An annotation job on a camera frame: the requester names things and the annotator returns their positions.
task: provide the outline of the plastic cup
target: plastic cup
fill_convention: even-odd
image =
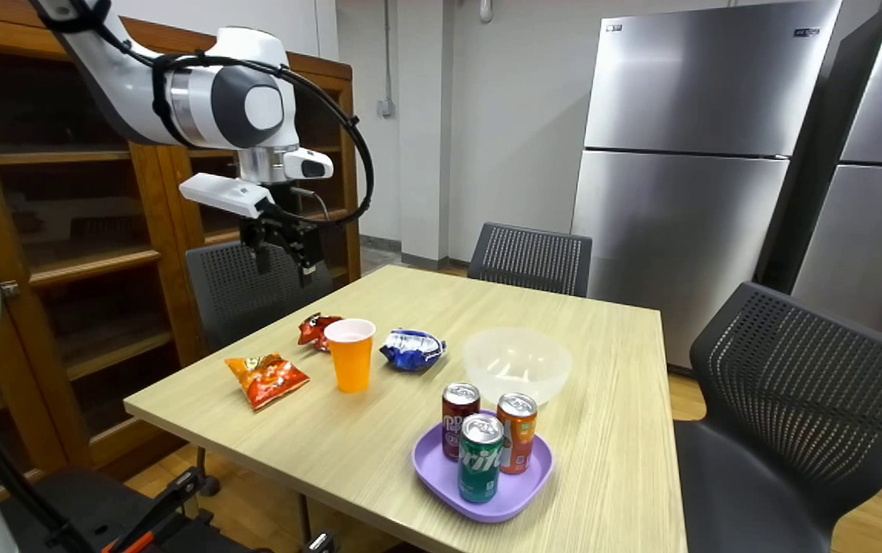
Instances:
[[[372,320],[339,320],[325,326],[322,338],[339,373],[340,392],[361,392],[372,383],[376,357],[376,324]]]

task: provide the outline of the soda can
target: soda can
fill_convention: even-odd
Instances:
[[[457,489],[467,503],[486,503],[496,494],[505,427],[493,416],[464,417]]]
[[[474,383],[443,388],[443,454],[457,462],[460,424],[480,413],[480,390]]]
[[[537,403],[523,392],[505,392],[496,400],[496,417],[505,424],[505,473],[526,473],[534,444]]]

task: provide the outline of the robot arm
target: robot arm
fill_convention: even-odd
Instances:
[[[369,210],[369,151],[315,85],[289,73],[276,36],[248,29],[221,29],[204,56],[159,56],[138,46],[110,0],[29,0],[37,17],[92,84],[99,107],[132,140],[236,151],[236,179],[197,173],[182,183],[193,203],[246,217],[243,240],[283,246],[302,275],[315,265],[310,230],[346,225]],[[333,179],[333,160],[299,144],[296,85],[327,104],[366,167],[361,203],[339,217],[305,217],[274,200],[276,183]]]

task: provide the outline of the purple plate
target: purple plate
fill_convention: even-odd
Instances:
[[[496,494],[486,503],[467,503],[457,493],[457,464],[443,454],[443,427],[428,431],[412,449],[419,478],[451,511],[474,523],[508,523],[526,511],[552,473],[550,445],[534,435],[526,473],[496,473]]]

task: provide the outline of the wooden table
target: wooden table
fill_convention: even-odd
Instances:
[[[428,374],[376,357],[372,390],[335,390],[333,362],[299,351],[306,312],[369,317],[449,344]],[[412,445],[440,421],[440,392],[464,381],[460,344],[480,328],[537,328],[572,351],[572,374],[537,416],[555,454],[542,494],[505,527],[443,507],[412,470]],[[310,383],[253,413],[224,357],[283,353]],[[407,267],[381,267],[185,373],[126,408],[197,445],[286,477],[302,494],[428,550],[685,550],[661,317],[655,310],[529,293]]]

